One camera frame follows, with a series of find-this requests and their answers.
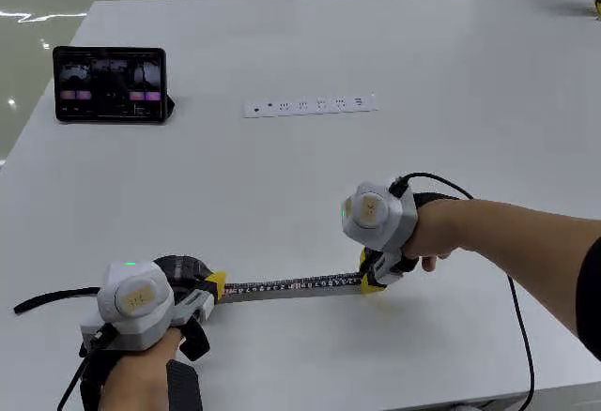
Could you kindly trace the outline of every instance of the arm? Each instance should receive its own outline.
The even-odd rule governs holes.
[[[477,251],[577,334],[578,273],[600,236],[601,221],[481,200],[439,200],[420,209],[404,250],[408,257],[422,256],[425,270],[454,249]]]
[[[169,328],[145,352],[123,357],[109,374],[100,399],[100,411],[165,411],[167,361],[176,355],[181,332]]]

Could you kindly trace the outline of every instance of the power strip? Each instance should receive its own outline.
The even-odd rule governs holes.
[[[244,116],[275,117],[278,115],[363,113],[377,110],[378,103],[375,94],[341,95],[317,99],[249,102],[244,105]]]

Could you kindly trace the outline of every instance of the white table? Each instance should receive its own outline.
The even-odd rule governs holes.
[[[73,44],[163,47],[177,108],[161,127],[60,125],[50,86],[40,99],[0,172],[0,408],[58,402],[94,305],[17,317],[16,302],[172,252],[234,282],[352,270],[339,203],[368,178],[438,172],[489,199],[600,218],[600,31],[591,0],[95,4]],[[369,91],[378,112],[242,118],[248,99]],[[601,380],[519,295],[537,388]],[[223,305],[207,332],[195,365],[208,411],[389,409],[528,386],[507,281],[466,252],[375,296]]]

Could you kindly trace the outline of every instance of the measuring tape blade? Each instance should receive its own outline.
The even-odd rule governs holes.
[[[361,292],[361,273],[294,278],[273,282],[230,282],[220,303],[271,300],[276,298],[345,296]]]

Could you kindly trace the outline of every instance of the cable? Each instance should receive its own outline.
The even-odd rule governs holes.
[[[84,373],[85,368],[90,363],[90,359],[92,359],[92,357],[96,355],[96,353],[98,353],[100,350],[104,350],[106,347],[108,347],[115,340],[118,334],[119,333],[116,330],[116,328],[113,327],[111,324],[104,324],[102,327],[100,327],[100,329],[96,332],[96,334],[90,341],[90,351],[85,356],[85,358],[82,359],[82,362],[77,368],[77,371],[75,371],[75,375],[71,378],[71,381],[69,382],[69,385],[67,386],[63,397],[58,403],[56,411],[62,411],[63,407],[65,406],[65,403],[69,399],[69,396],[73,392],[77,381],[80,379],[80,377]]]
[[[94,296],[100,290],[99,287],[83,287],[81,289],[66,289],[64,291],[50,292],[48,294],[42,294],[40,296],[29,298],[23,303],[19,303],[13,308],[15,314],[21,314],[29,310],[33,310],[38,306],[51,303],[53,301],[62,300],[63,298],[70,297],[81,297],[81,296]]]
[[[469,192],[467,192],[463,188],[460,188],[455,183],[449,181],[448,179],[443,178],[442,176],[433,175],[433,174],[429,174],[426,172],[416,172],[413,174],[401,176],[396,181],[393,182],[393,185],[391,186],[391,188],[393,188],[396,184],[399,184],[401,182],[404,182],[404,181],[408,182],[412,178],[419,178],[419,177],[434,179],[434,180],[436,180],[442,184],[445,184],[445,185],[449,186],[450,188],[455,189],[456,191],[462,193],[469,200],[473,200],[473,195],[471,195]],[[528,408],[528,406],[530,405],[530,403],[532,401],[532,397],[534,396],[534,363],[532,361],[532,352],[530,349],[530,342],[528,341],[528,334],[526,333],[526,327],[524,326],[524,319],[522,318],[522,311],[521,311],[521,309],[519,309],[519,301],[517,300],[517,293],[516,293],[516,284],[514,283],[514,279],[511,278],[509,275],[507,275],[507,280],[509,281],[509,289],[511,290],[511,297],[512,297],[512,300],[514,301],[514,308],[516,310],[517,323],[519,324],[519,330],[522,334],[522,339],[524,340],[524,348],[526,349],[526,358],[528,359],[528,371],[530,374],[530,387],[528,389],[528,395],[526,396],[526,400],[524,401],[524,403],[518,409],[518,411],[524,411],[526,408]]]
[[[90,359],[92,358],[92,356],[95,353],[96,353],[96,351],[90,352],[84,359],[82,359],[82,362],[80,363],[79,367],[77,368],[77,371],[75,371],[75,375],[71,378],[71,381],[70,381],[69,385],[67,386],[67,389],[65,390],[65,393],[63,394],[63,397],[60,399],[60,402],[58,403],[58,407],[56,408],[56,411],[61,411],[63,409],[63,407],[65,406],[65,403],[67,403],[67,400],[69,399],[69,396],[73,392],[73,389],[75,388],[75,385],[77,384],[77,381],[79,380],[80,376],[82,376],[82,374],[84,373],[85,368],[87,367],[87,365],[90,362]]]

